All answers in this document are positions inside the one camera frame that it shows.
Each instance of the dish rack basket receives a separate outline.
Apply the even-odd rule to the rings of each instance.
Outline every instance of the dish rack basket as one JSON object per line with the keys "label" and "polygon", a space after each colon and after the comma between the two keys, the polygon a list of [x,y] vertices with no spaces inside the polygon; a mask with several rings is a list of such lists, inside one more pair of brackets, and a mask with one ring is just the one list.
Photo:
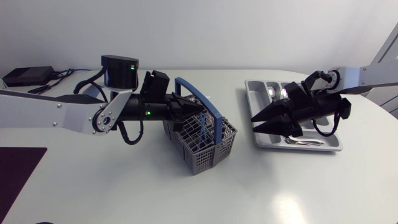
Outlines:
{"label": "dish rack basket", "polygon": [[180,157],[196,175],[229,156],[237,130],[193,85],[176,78],[175,92],[178,95],[181,95],[181,86],[192,93],[186,96],[187,99],[203,105],[205,109],[186,119],[181,131],[170,130],[168,121],[163,121],[163,126]]}

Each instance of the cutlery tray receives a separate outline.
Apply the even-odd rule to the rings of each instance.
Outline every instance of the cutlery tray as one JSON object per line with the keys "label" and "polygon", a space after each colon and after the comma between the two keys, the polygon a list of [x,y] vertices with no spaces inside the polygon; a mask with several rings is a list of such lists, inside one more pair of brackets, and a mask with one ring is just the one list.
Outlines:
{"label": "cutlery tray", "polygon": [[[249,102],[251,117],[258,114],[262,109],[268,106],[272,101],[282,99],[284,96],[283,87],[290,82],[278,81],[263,81],[263,80],[245,80],[246,95]],[[253,127],[262,122],[254,122]],[[329,133],[333,128],[333,122],[324,117],[317,120],[320,131]],[[298,138],[303,139],[319,139],[325,143],[321,146],[306,146],[299,144],[288,144],[285,142],[285,137],[273,134],[254,133],[254,139],[258,147],[268,147],[274,149],[301,149],[313,151],[341,151],[343,145],[336,133],[330,137],[324,137],[318,134],[317,130],[312,125],[311,121],[300,123],[303,136]]]}

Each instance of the white wall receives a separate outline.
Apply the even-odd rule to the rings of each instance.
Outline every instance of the white wall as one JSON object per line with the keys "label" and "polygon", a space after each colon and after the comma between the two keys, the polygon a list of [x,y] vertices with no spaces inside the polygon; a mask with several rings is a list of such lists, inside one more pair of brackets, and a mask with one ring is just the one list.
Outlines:
{"label": "white wall", "polygon": [[103,54],[143,69],[363,66],[397,9],[396,0],[0,0],[0,77],[15,67],[98,69]]}

